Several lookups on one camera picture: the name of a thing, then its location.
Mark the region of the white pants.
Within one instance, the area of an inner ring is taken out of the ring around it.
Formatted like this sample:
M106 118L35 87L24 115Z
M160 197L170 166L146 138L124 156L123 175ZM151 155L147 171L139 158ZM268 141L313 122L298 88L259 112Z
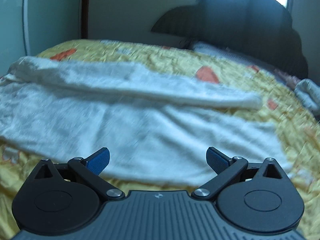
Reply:
M221 113L262 108L255 92L160 74L134 62L23 57L1 78L1 138L55 161L110 150L109 177L201 185L206 151L291 170L273 124Z

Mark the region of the dark upholstered headboard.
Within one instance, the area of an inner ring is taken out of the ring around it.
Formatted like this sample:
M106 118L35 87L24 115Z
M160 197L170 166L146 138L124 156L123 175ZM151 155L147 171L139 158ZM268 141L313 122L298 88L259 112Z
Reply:
M200 0L167 11L151 31L229 48L300 79L309 74L292 17L276 0Z

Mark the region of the yellow carrot print quilt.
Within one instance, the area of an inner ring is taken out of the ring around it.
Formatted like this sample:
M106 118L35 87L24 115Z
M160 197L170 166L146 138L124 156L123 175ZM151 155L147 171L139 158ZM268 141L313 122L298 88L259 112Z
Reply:
M65 54L68 60L132 61L149 69L193 76L209 67L220 83L262 95L264 105L258 112L229 110L246 120L276 125L285 154L293 164L292 181L305 203L300 228L307 239L319 239L319 124L287 87L262 69L259 63L236 63L224 57L207 56L191 50L119 41L72 40L40 53L40 57Z

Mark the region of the white wardrobe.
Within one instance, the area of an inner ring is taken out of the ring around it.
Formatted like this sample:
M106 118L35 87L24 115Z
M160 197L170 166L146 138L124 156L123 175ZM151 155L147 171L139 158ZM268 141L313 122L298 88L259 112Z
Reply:
M80 0L1 0L1 74L20 57L79 39L80 7Z

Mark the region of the grey pillow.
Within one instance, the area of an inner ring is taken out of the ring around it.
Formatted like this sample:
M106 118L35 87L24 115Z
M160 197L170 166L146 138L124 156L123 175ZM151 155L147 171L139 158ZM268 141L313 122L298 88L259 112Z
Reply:
M200 42L200 41L193 42L191 43L189 48L198 53L203 53L203 54L215 56L215 57L223 57L228 60L235 61L237 63L245 64L246 66L256 65L259 68L262 68L269 72L273 72L275 70L274 66L268 63L265 63L259 59L255 59L251 56L247 56L242 53L232 51L228 48L227 49L218 48L216 46L213 46L205 42Z

